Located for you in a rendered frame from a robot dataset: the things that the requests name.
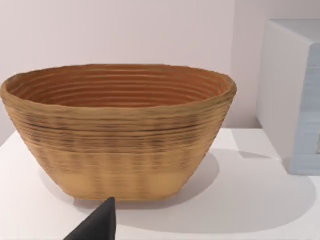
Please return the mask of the pale microwave oven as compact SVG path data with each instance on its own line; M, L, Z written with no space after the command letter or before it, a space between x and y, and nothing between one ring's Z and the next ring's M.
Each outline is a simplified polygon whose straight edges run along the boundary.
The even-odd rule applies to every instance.
M290 174L320 176L320 19L267 22L256 116Z

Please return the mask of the woven wicker basket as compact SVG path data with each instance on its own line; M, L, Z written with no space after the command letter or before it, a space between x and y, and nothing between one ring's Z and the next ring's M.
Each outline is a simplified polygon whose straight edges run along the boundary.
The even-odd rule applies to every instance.
M84 200L178 193L237 93L226 74L166 64L85 64L18 73L0 97L49 177Z

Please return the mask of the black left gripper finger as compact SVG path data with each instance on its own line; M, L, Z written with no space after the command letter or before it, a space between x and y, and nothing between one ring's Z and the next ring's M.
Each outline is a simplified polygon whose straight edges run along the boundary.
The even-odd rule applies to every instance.
M116 240L116 200L109 197L63 240Z

